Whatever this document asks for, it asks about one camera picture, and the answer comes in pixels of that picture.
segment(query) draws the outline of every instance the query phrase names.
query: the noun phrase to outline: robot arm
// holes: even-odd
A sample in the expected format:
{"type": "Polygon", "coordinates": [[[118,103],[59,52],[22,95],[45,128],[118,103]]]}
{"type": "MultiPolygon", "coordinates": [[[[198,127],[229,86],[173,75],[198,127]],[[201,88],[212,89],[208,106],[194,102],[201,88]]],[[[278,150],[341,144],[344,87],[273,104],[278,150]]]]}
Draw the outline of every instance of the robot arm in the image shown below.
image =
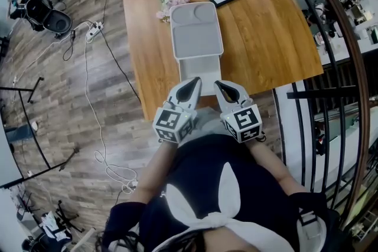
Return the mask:
{"type": "Polygon", "coordinates": [[[231,81],[215,81],[214,89],[226,129],[239,142],[263,138],[259,109],[245,88],[231,81]]]}
{"type": "Polygon", "coordinates": [[[201,86],[201,78],[195,77],[173,87],[153,122],[160,139],[180,143],[193,130],[201,86]]]}

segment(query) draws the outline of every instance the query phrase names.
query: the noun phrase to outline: wooden table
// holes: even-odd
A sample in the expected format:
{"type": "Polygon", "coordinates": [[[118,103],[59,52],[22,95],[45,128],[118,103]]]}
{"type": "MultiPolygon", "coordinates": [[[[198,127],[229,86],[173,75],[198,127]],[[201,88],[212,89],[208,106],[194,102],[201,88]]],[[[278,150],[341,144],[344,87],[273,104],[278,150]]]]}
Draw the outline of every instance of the wooden table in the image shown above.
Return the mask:
{"type": "MultiPolygon", "coordinates": [[[[145,118],[152,120],[170,89],[180,82],[170,24],[155,16],[159,0],[123,0],[123,5],[142,108],[145,118]]],[[[222,79],[255,94],[323,72],[295,0],[236,0],[217,13],[224,47],[222,79]]]]}

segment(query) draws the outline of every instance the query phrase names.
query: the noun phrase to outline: floor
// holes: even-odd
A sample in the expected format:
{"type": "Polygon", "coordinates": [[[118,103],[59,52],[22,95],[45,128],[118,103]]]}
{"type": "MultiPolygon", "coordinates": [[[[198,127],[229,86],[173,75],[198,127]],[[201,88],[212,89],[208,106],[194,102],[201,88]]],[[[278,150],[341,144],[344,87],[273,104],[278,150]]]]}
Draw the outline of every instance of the floor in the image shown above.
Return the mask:
{"type": "MultiPolygon", "coordinates": [[[[85,20],[102,21],[105,0],[65,0],[65,13],[73,19],[76,27],[85,20]]],[[[63,208],[78,213],[77,225],[88,230],[95,227],[102,231],[109,210],[116,202],[120,183],[105,174],[105,166],[95,160],[95,151],[103,152],[100,130],[84,94],[86,80],[84,63],[85,26],[76,31],[73,56],[63,61],[69,48],[69,39],[53,45],[30,68],[35,60],[52,42],[57,42],[48,31],[33,32],[30,25],[19,22],[11,35],[7,57],[0,70],[0,85],[12,86],[14,76],[18,87],[33,87],[39,76],[44,77],[34,95],[34,104],[27,104],[31,120],[39,124],[37,139],[51,165],[58,164],[80,147],[65,170],[51,171],[26,182],[32,200],[39,213],[56,207],[63,201],[63,208]]],[[[122,0],[107,0],[105,28],[103,33],[120,66],[135,87],[135,78],[128,51],[128,35],[125,25],[122,0]]],[[[130,167],[140,173],[159,146],[151,122],[144,121],[141,105],[117,68],[103,37],[96,36],[87,46],[88,97],[99,118],[106,144],[107,162],[130,167]]],[[[1,92],[5,100],[7,126],[25,123],[18,96],[1,92]]],[[[271,91],[253,96],[259,105],[267,134],[268,146],[281,154],[281,138],[276,107],[271,91]]],[[[33,140],[15,144],[14,156],[24,175],[34,174],[45,168],[33,140]]],[[[128,196],[121,194],[119,201],[128,196]]]]}

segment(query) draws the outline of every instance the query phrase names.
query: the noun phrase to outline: power strip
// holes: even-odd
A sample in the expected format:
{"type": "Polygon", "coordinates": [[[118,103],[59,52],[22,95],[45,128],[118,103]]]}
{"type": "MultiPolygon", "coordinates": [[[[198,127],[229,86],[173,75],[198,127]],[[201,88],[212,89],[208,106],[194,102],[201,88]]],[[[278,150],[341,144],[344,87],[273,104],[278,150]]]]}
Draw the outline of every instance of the power strip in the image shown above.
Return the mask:
{"type": "Polygon", "coordinates": [[[92,27],[86,34],[87,43],[91,43],[93,38],[100,32],[100,30],[102,31],[103,29],[104,29],[104,26],[102,22],[94,22],[92,24],[92,27]]]}

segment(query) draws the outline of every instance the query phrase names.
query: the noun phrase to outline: metal railing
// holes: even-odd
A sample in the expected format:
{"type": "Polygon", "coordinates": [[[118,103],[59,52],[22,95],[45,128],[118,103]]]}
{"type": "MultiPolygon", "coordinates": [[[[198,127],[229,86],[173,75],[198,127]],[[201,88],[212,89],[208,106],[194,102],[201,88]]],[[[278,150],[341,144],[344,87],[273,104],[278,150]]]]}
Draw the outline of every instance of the metal railing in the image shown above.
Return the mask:
{"type": "Polygon", "coordinates": [[[339,24],[340,30],[343,34],[351,65],[354,68],[354,74],[356,77],[356,85],[354,86],[343,86],[340,80],[340,71],[336,60],[334,58],[333,50],[331,48],[331,44],[328,40],[328,35],[323,27],[322,21],[318,16],[314,4],[311,0],[305,0],[308,10],[310,13],[317,20],[317,25],[320,31],[320,34],[324,41],[324,46],[327,51],[327,54],[330,58],[330,67],[333,70],[333,80],[334,86],[326,87],[324,83],[320,82],[320,88],[318,89],[309,89],[309,87],[305,86],[305,91],[298,91],[296,84],[292,84],[292,93],[288,93],[288,99],[294,99],[296,102],[296,108],[298,112],[298,121],[299,121],[299,130],[300,130],[300,138],[301,138],[301,160],[302,160],[302,177],[301,182],[305,184],[305,174],[306,174],[306,166],[305,166],[305,143],[304,143],[304,130],[303,130],[303,117],[302,117],[302,110],[299,104],[300,99],[307,99],[308,100],[308,109],[310,115],[310,124],[311,124],[311,136],[312,136],[312,165],[311,165],[311,183],[310,188],[311,191],[314,191],[314,183],[315,183],[315,171],[317,166],[317,154],[315,148],[315,131],[314,131],[314,114],[312,112],[312,102],[318,102],[320,108],[322,109],[323,118],[324,118],[324,133],[325,133],[325,161],[324,161],[324,175],[322,178],[322,192],[326,192],[330,186],[327,186],[327,178],[328,178],[328,166],[330,163],[330,120],[328,117],[328,110],[326,102],[329,99],[334,100],[338,104],[339,108],[339,116],[340,116],[340,157],[338,163],[338,173],[336,181],[331,185],[334,188],[334,193],[331,196],[331,206],[330,208],[337,208],[340,205],[340,201],[342,199],[338,199],[340,192],[345,190],[347,186],[351,186],[350,193],[347,195],[346,199],[343,200],[345,206],[343,211],[341,212],[341,223],[340,227],[344,228],[348,218],[350,216],[351,210],[355,205],[357,199],[359,198],[359,190],[363,182],[365,170],[366,170],[366,162],[367,162],[367,154],[369,148],[369,129],[370,129],[370,108],[369,108],[369,91],[367,85],[367,77],[366,71],[364,68],[363,58],[361,56],[361,52],[359,49],[359,45],[357,43],[355,34],[351,27],[351,24],[348,21],[346,13],[343,10],[343,7],[339,0],[326,0],[331,9],[334,11],[334,16],[339,24]],[[350,170],[349,173],[353,173],[353,177],[348,185],[341,186],[342,177],[344,175],[343,168],[344,168],[344,157],[345,157],[345,149],[346,149],[346,114],[344,108],[344,98],[353,96],[356,98],[358,105],[359,105],[359,144],[357,150],[357,161],[353,168],[350,170]]]}

